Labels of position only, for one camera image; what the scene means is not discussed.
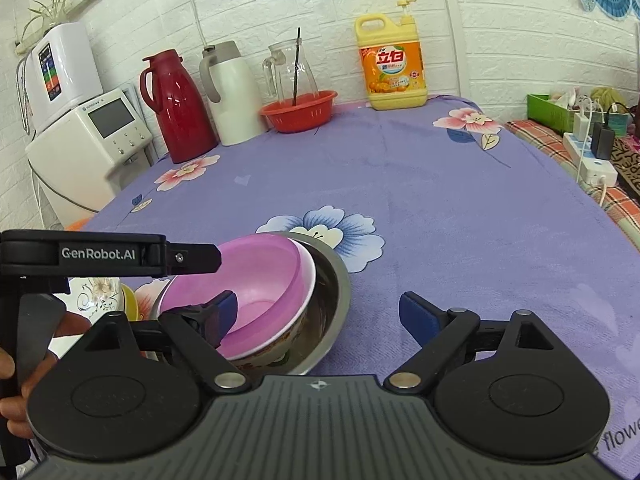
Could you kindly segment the yellow plastic plate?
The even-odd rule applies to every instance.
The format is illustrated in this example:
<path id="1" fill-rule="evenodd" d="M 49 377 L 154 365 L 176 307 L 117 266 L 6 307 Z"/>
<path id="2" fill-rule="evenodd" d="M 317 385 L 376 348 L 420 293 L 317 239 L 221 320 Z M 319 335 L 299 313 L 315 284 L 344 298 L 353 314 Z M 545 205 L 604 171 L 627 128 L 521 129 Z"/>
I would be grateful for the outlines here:
<path id="1" fill-rule="evenodd" d="M 122 301 L 124 311 L 129 321 L 134 322 L 139 319 L 139 308 L 134 291 L 126 284 L 122 284 Z"/>

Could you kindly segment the glass pitcher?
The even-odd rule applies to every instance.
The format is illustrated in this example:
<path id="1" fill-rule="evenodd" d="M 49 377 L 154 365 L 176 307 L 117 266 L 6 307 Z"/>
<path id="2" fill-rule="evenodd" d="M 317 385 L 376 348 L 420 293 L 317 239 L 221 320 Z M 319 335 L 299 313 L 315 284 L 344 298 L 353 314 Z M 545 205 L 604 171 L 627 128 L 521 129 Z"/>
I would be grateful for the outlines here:
<path id="1" fill-rule="evenodd" d="M 262 71 L 270 99 L 278 102 L 292 100 L 296 38 L 283 40 L 269 47 L 269 56 L 262 61 Z M 303 40 L 300 54 L 298 95 L 319 92 L 314 74 L 305 58 Z"/>

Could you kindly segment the white water purifier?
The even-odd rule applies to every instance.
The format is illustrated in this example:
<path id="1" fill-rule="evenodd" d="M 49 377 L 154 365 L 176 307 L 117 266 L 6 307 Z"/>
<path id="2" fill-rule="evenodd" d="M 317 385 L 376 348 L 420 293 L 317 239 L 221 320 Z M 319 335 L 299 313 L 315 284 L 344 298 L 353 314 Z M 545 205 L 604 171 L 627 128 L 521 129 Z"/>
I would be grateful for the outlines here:
<path id="1" fill-rule="evenodd" d="M 44 35 L 27 55 L 25 87 L 36 133 L 103 93 L 84 24 L 64 23 Z"/>

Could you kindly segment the green box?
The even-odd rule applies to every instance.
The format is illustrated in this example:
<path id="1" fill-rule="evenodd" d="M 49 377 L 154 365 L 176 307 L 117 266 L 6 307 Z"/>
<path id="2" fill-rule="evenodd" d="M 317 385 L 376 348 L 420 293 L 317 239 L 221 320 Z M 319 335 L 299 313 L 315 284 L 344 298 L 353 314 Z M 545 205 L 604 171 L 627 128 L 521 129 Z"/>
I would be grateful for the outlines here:
<path id="1" fill-rule="evenodd" d="M 559 94 L 529 93 L 526 96 L 527 118 L 556 133 L 573 132 L 574 119 L 585 125 L 589 119 L 589 103 L 581 101 L 578 90 Z"/>

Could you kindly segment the black stirring stick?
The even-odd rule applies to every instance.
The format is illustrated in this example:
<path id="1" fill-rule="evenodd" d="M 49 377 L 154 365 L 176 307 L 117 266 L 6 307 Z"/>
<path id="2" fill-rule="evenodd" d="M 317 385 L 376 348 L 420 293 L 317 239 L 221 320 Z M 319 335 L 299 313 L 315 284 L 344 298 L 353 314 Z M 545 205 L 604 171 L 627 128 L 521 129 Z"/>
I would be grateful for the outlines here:
<path id="1" fill-rule="evenodd" d="M 293 97 L 292 105 L 296 106 L 298 101 L 298 89 L 299 89 L 299 73 L 300 73 L 300 54 L 302 53 L 302 26 L 297 27 L 296 41 L 295 41 L 295 60 L 294 60 L 294 84 L 293 84 Z"/>

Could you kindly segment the white power strip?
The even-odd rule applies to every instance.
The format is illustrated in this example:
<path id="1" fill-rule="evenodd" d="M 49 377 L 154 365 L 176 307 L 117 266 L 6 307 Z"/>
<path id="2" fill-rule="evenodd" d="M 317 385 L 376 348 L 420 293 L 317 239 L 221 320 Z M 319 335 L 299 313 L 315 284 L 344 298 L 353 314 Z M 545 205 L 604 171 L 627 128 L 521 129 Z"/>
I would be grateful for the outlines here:
<path id="1" fill-rule="evenodd" d="M 616 185 L 618 173 L 609 160 L 595 159 L 590 150 L 591 138 L 579 140 L 574 133 L 563 134 L 563 146 L 578 169 L 580 180 L 592 186 Z"/>

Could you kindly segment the orange plastic basin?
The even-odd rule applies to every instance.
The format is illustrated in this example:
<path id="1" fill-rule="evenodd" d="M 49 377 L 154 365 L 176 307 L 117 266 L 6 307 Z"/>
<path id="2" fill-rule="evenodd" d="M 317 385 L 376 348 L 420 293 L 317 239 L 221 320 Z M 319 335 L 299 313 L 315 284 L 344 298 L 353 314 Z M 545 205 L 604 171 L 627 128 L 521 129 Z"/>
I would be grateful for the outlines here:
<path id="1" fill-rule="evenodd" d="M 90 221 L 90 218 L 85 218 L 81 220 L 77 220 L 64 228 L 65 231 L 77 232 L 81 231 L 86 224 Z"/>

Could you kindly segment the red plastic basket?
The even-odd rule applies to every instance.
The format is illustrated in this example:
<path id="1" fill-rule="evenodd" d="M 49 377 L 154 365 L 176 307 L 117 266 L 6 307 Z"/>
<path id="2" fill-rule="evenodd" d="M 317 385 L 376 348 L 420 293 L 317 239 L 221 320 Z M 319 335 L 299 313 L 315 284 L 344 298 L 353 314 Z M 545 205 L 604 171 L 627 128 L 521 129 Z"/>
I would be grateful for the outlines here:
<path id="1" fill-rule="evenodd" d="M 317 94 L 305 93 L 292 100 L 273 102 L 260 110 L 270 125 L 280 133 L 298 133 L 318 128 L 332 118 L 333 101 L 337 92 L 322 90 Z"/>

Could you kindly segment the red thermos jug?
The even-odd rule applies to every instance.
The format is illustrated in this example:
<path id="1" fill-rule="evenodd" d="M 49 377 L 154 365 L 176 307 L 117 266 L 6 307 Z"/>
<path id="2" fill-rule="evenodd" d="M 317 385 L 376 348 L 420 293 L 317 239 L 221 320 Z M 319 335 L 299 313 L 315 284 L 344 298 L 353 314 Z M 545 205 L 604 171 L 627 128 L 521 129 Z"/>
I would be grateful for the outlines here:
<path id="1" fill-rule="evenodd" d="M 198 87 L 174 49 L 147 56 L 139 88 L 142 100 L 155 113 L 171 160 L 178 164 L 197 158 L 218 141 Z"/>

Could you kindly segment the yellow detergent bottle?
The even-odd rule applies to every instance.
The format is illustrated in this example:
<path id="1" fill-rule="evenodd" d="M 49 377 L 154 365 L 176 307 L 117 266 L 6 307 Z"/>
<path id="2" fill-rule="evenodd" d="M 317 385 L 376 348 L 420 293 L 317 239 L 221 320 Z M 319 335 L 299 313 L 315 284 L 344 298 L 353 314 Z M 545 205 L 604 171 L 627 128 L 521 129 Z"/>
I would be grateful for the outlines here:
<path id="1" fill-rule="evenodd" d="M 416 20 L 398 0 L 400 22 L 386 14 L 356 18 L 355 35 L 370 105 L 375 110 L 402 110 L 427 101 L 425 68 Z"/>

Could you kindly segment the purple plastic bowl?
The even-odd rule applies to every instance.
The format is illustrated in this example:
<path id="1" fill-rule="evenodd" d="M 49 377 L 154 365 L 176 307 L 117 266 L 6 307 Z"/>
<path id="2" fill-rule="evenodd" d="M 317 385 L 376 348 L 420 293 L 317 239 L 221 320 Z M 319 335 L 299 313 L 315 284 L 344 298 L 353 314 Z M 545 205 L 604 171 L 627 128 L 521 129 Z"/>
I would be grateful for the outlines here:
<path id="1" fill-rule="evenodd" d="M 222 244 L 213 274 L 179 275 L 160 296 L 158 312 L 204 304 L 221 294 L 236 297 L 236 319 L 218 351 L 242 360 L 285 334 L 306 309 L 314 289 L 314 260 L 288 237 L 254 234 Z"/>

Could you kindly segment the white thermos jug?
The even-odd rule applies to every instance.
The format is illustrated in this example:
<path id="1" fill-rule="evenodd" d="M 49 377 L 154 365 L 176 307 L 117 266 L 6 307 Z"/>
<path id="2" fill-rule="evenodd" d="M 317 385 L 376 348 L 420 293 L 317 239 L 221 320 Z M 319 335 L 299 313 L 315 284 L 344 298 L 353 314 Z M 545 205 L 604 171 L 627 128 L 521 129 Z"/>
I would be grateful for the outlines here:
<path id="1" fill-rule="evenodd" d="M 258 84 L 234 41 L 203 49 L 200 77 L 222 145 L 241 144 L 268 130 Z"/>

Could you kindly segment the black charger adapter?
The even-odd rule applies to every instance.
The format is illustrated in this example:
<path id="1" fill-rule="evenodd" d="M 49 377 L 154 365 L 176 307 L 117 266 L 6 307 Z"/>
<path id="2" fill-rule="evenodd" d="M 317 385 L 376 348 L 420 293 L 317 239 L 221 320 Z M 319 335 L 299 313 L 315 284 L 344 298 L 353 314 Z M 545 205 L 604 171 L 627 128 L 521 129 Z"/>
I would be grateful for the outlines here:
<path id="1" fill-rule="evenodd" d="M 597 122 L 592 129 L 590 150 L 595 159 L 610 160 L 614 148 L 615 131 L 608 124 Z"/>

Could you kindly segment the floral white plate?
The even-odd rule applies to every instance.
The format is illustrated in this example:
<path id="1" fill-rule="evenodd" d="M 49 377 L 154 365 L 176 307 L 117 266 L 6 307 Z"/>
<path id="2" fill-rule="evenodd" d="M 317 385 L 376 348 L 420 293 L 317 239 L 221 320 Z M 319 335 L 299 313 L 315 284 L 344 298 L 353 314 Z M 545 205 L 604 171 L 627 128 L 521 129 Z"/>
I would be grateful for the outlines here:
<path id="1" fill-rule="evenodd" d="M 55 294 L 68 312 L 76 313 L 94 324 L 102 315 L 125 310 L 124 293 L 119 278 L 71 278 L 68 294 Z"/>

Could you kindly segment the white water dispenser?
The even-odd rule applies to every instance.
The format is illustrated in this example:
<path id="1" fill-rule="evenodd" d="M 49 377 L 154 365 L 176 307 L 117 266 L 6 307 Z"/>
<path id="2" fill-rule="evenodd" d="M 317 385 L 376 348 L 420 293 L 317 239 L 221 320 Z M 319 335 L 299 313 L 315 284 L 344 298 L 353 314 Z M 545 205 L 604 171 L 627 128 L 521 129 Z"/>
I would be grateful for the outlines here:
<path id="1" fill-rule="evenodd" d="M 50 125 L 27 145 L 26 156 L 67 228 L 92 218 L 150 168 L 152 140 L 126 93 L 115 89 Z"/>

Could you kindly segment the purple floral tablecloth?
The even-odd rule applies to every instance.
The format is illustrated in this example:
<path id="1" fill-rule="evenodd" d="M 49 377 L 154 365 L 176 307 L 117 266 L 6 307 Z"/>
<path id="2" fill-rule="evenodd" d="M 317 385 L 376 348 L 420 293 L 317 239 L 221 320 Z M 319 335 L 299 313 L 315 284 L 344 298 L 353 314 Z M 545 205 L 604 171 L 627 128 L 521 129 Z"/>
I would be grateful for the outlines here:
<path id="1" fill-rule="evenodd" d="M 181 177 L 169 159 L 89 223 L 106 232 L 222 244 L 255 232 L 326 240 L 352 282 L 344 327 L 319 375 L 385 377 L 416 353 L 398 301 L 415 292 L 490 320 L 538 315 L 605 386 L 600 459 L 639 471 L 639 253 L 548 155 L 509 131 L 494 145 L 437 121 L 472 104 L 343 110 L 302 133 L 211 151 Z"/>

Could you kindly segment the green potted plant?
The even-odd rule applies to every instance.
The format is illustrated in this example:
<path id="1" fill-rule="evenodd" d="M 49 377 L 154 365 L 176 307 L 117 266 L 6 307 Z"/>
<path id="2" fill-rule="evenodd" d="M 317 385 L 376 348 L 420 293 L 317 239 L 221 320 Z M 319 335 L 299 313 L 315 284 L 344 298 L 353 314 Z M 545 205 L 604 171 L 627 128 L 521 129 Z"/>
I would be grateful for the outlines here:
<path id="1" fill-rule="evenodd" d="M 34 0 L 28 10 L 30 18 L 23 27 L 21 40 L 34 27 L 44 35 L 52 27 L 67 20 L 67 0 Z"/>

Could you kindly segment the stainless steel bowl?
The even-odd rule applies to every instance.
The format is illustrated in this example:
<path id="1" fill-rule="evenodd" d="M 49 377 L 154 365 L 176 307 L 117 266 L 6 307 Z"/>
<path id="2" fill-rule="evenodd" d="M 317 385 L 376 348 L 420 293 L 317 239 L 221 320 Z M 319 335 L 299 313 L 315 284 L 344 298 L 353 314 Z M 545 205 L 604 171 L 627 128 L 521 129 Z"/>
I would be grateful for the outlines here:
<path id="1" fill-rule="evenodd" d="M 349 310 L 350 296 L 352 296 L 346 266 L 329 245 L 309 235 L 298 233 L 274 235 L 295 240 L 310 252 L 316 266 L 316 284 L 299 325 L 299 333 L 292 340 L 291 347 L 281 354 L 279 359 L 274 360 L 271 353 L 260 352 L 244 361 L 230 361 L 254 380 L 268 374 L 305 375 L 310 372 L 326 356 L 337 340 Z M 160 296 L 152 307 L 153 318 L 163 314 L 158 312 Z"/>

